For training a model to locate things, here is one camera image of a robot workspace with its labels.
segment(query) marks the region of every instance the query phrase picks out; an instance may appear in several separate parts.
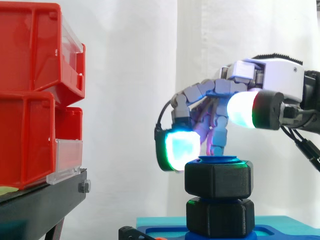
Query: red storage bin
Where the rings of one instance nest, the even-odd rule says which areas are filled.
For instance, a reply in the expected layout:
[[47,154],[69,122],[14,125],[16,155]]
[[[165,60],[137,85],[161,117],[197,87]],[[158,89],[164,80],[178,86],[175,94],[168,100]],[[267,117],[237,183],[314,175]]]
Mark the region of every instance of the red storage bin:
[[60,106],[82,100],[85,52],[58,4],[0,1],[0,91],[47,91]]
[[58,183],[80,172],[82,110],[49,92],[0,92],[0,187]]

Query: robotic hand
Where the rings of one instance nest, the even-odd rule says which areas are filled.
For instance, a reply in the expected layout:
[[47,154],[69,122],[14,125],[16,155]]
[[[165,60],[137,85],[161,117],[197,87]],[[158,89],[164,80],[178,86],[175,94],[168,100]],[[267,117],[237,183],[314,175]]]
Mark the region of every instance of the robotic hand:
[[[172,128],[162,130],[170,104]],[[154,131],[157,160],[164,171],[183,171],[198,158],[205,140],[207,155],[222,156],[230,119],[248,128],[281,128],[320,171],[320,150],[297,131],[319,134],[319,111],[319,72],[305,71],[301,61],[276,53],[239,60],[222,67],[215,80],[187,87],[165,105]]]

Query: black cable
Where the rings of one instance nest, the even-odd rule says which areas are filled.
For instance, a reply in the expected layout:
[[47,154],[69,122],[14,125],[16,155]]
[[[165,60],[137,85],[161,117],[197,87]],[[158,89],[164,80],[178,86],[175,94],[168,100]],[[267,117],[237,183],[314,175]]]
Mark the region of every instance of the black cable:
[[164,107],[162,108],[161,112],[160,112],[160,115],[159,115],[159,118],[158,118],[158,122],[156,123],[155,125],[155,128],[158,129],[158,130],[161,130],[161,119],[162,119],[162,116],[164,115],[165,113],[165,110],[166,108],[170,105],[171,103],[171,100],[169,100],[165,105]]
[[299,142],[299,140],[296,138],[296,135],[294,134],[294,132],[292,131],[292,129],[291,129],[291,128],[288,128],[288,129],[289,129],[289,132],[290,132],[290,134],[291,134],[294,142],[295,142],[295,143],[296,143],[296,142]]
[[295,134],[298,135],[298,137],[302,140],[302,141],[305,141],[306,139],[297,131],[297,130],[293,130]]
[[291,136],[290,132],[288,132],[288,130],[284,126],[281,126],[281,129],[289,138],[291,138],[294,141],[294,138]]

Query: white backdrop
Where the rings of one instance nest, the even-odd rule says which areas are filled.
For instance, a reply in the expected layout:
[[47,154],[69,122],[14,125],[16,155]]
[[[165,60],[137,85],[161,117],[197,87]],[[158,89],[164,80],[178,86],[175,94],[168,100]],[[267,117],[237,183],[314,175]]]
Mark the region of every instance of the white backdrop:
[[[66,217],[62,240],[117,239],[136,217],[185,214],[191,196],[184,176],[159,169],[153,139],[176,91],[258,54],[288,54],[320,70],[314,0],[57,2],[86,44],[86,99],[76,105],[84,112],[83,167],[92,181]],[[304,135],[320,146],[319,136]],[[320,174],[282,132],[229,124],[225,153],[254,163],[257,215],[320,227]]]

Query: black hexagonal block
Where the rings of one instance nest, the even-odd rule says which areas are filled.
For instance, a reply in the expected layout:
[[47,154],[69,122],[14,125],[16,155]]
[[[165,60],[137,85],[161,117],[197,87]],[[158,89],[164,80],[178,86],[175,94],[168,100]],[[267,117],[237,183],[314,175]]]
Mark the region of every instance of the black hexagonal block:
[[246,199],[253,187],[250,161],[206,163],[197,159],[184,167],[185,191],[194,196],[214,200]]
[[249,199],[210,202],[193,198],[186,204],[186,227],[207,238],[244,238],[255,227],[254,203]]

